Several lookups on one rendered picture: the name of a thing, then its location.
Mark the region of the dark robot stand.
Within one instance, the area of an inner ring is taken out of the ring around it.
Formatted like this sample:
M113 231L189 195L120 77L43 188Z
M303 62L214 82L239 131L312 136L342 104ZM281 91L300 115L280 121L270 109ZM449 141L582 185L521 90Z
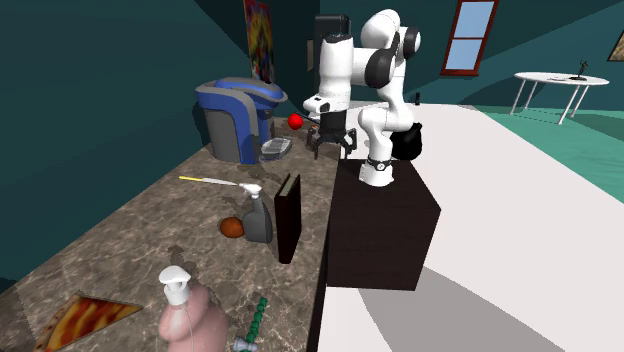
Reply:
M358 179L362 162L339 162L328 222L327 284L416 289L441 208L408 161L385 187Z

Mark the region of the framed wall picture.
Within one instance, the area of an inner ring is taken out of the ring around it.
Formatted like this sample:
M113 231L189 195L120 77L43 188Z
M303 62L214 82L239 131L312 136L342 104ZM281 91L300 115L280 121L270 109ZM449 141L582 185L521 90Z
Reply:
M607 58L608 62L624 62L624 32L620 35L611 53Z

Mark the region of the grey spray bottle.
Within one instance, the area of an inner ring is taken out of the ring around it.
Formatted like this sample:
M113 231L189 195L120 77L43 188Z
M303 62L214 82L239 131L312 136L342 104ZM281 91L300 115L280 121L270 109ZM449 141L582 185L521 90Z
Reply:
M273 238L272 220L260 193L258 184L241 183L240 186L250 195L252 210L242 217L244 237L249 242L269 244Z

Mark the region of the brown egg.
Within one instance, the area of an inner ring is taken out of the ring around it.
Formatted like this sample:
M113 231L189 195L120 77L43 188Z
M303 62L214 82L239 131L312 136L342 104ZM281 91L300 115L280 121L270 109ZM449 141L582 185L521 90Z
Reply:
M240 238L245 235L242 220L237 217L227 217L219 223L220 233L227 238Z

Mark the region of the colourful wall poster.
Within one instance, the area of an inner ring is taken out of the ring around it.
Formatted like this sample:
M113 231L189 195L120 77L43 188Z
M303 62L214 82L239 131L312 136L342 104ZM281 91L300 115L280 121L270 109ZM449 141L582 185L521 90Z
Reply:
M252 77L275 81L270 7L258 0L243 0Z

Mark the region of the yellow handled knife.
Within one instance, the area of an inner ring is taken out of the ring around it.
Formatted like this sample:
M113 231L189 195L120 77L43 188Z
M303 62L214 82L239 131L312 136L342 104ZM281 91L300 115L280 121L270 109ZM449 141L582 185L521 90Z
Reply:
M195 178L195 177L189 177L189 176L178 176L178 179L186 180L186 181L201 182L201 183L211 183L211 184L220 184L220 185L228 185L228 186L240 186L239 183L230 182L230 181L221 180L221 179L214 179L214 178Z

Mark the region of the pizza slice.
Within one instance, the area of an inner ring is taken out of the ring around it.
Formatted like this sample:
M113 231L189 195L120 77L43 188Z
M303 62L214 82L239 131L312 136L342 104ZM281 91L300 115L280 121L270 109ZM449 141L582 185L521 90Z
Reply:
M32 352L56 352L143 309L140 305L73 294L43 328Z

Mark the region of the white round table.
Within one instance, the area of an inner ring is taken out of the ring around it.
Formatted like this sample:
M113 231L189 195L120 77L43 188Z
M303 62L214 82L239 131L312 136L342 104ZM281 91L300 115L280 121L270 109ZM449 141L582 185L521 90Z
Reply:
M515 73L514 77L521 81L521 85L515 96L515 99L510 109L509 114L512 115L514 113L516 106L518 104L520 95L523 91L523 88L528 81L532 82L533 86L524 104L524 108L528 107L534 95L535 89L539 83L573 86L574 91L563 113L560 115L560 118L557 122L558 125L561 125L567 115L569 115L570 117L573 117L576 114L577 109L579 108L588 89L591 86L604 86L604 85L609 84L609 81L606 79L584 75L584 71L587 67L588 67L588 63L586 61L581 61L579 72L575 75L567 74L567 73L552 73L552 72L518 72L518 73Z

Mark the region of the red framed window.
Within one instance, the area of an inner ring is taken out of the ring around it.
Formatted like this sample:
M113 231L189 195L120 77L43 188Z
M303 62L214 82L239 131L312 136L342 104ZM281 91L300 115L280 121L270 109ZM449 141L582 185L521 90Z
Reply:
M441 76L479 75L500 0L458 0Z

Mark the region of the black book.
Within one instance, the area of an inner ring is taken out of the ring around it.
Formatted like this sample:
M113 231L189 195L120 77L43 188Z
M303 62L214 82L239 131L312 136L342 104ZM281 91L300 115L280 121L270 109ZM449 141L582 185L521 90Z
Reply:
M274 197L279 262L290 264L301 231L301 176L288 174Z

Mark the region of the green handled tool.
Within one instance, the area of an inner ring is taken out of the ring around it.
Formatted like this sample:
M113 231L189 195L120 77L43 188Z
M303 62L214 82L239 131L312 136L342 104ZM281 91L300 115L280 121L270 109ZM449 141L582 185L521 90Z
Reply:
M256 306L256 311L249 325L245 337L237 336L232 344L232 352L258 352L256 339L259 335L259 328L268 304L268 299L261 297Z

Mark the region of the blue grey coffee machine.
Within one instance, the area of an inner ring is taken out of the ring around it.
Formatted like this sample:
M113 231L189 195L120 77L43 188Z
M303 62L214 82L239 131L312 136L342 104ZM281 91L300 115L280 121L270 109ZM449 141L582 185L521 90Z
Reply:
M288 100L278 85L225 77L204 83L195 92L217 159L256 164L290 151L292 142L275 135L274 109Z

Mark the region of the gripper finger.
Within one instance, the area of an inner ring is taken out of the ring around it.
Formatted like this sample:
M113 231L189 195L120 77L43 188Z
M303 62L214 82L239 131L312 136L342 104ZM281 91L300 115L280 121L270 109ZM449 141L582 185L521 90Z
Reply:
M347 130L340 140L340 145L343 150L341 158L347 159L357 149L357 130L355 128Z
M307 132L306 146L314 153L314 159L318 158L319 147L325 142L319 127L310 127Z

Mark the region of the pink soap pump bottle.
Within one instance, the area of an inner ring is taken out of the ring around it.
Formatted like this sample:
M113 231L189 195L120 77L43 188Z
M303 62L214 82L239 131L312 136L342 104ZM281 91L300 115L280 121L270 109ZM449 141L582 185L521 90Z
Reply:
M228 318L209 289L182 267L161 271L166 306L158 326L167 352L225 352Z

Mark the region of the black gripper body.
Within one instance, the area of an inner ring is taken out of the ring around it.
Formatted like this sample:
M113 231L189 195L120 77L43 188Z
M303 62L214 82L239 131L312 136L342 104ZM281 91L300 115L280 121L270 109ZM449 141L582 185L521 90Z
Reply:
M326 112L320 115L319 134L322 142L340 143L346 135L347 111Z

